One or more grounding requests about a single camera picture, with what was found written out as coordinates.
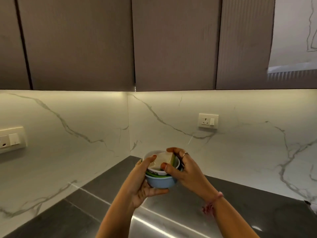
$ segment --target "fingernail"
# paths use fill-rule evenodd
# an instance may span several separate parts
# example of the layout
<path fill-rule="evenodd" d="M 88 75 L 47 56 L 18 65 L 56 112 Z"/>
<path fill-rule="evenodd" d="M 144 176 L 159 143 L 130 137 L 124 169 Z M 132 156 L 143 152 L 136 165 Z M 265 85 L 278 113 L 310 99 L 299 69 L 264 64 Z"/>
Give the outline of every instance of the fingernail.
<path fill-rule="evenodd" d="M 166 166 L 167 166 L 166 163 L 162 163 L 162 164 L 161 164 L 161 169 L 165 170 Z"/>

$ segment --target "gray countertop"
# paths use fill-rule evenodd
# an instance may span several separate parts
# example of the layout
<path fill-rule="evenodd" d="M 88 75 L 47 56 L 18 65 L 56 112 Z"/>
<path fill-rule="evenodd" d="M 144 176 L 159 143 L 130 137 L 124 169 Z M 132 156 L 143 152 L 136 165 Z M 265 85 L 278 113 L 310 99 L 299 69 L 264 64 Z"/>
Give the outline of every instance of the gray countertop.
<path fill-rule="evenodd" d="M 126 158 L 6 237 L 94 237 L 138 160 Z M 261 238 L 316 237 L 317 216 L 303 201 L 209 176 L 207 179 Z M 177 183 L 168 194 L 146 199 L 135 211 L 129 237 L 221 238 L 213 217 L 201 212 L 203 205 L 199 197 Z"/>

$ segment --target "switch plate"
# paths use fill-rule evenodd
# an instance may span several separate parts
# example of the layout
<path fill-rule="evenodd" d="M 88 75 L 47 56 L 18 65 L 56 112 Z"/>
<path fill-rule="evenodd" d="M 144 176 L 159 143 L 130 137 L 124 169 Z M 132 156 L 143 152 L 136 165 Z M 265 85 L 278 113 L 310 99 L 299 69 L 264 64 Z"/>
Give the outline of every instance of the switch plate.
<path fill-rule="evenodd" d="M 219 115 L 199 114 L 198 127 L 217 129 L 218 119 L 219 119 Z"/>
<path fill-rule="evenodd" d="M 25 147 L 27 140 L 23 127 L 0 130 L 0 154 Z"/>

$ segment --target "hand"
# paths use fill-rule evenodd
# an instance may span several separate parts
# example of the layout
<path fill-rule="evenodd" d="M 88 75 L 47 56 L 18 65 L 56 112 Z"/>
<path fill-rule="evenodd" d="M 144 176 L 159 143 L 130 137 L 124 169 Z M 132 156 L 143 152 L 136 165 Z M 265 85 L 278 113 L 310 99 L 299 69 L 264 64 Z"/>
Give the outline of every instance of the hand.
<path fill-rule="evenodd" d="M 210 202 L 217 196 L 218 191 L 209 183 L 196 162 L 190 155 L 186 154 L 184 156 L 185 150 L 181 148 L 167 148 L 166 151 L 173 152 L 183 162 L 184 170 L 180 172 L 167 163 L 162 163 L 161 169 L 178 179 L 182 185 L 200 196 L 206 202 Z"/>
<path fill-rule="evenodd" d="M 138 208 L 147 197 L 168 193 L 168 189 L 151 188 L 145 178 L 146 169 L 156 159 L 156 155 L 146 158 L 143 162 L 139 160 L 129 176 L 123 183 L 121 189 L 126 195 L 131 196 L 133 207 Z"/>

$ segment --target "upper cabinet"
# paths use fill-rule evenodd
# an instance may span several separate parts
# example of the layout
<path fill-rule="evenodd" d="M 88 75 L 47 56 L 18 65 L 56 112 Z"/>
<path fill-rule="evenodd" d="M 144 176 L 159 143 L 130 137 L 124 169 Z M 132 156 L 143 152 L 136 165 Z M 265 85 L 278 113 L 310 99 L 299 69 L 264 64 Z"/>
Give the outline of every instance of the upper cabinet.
<path fill-rule="evenodd" d="M 214 89 L 221 0 L 132 0 L 136 91 Z"/>
<path fill-rule="evenodd" d="M 134 90 L 131 0 L 18 0 L 34 89 Z"/>
<path fill-rule="evenodd" d="M 317 70 L 267 73 L 275 0 L 223 0 L 217 89 L 317 88 Z"/>
<path fill-rule="evenodd" d="M 0 89 L 30 89 L 14 0 L 0 0 Z"/>

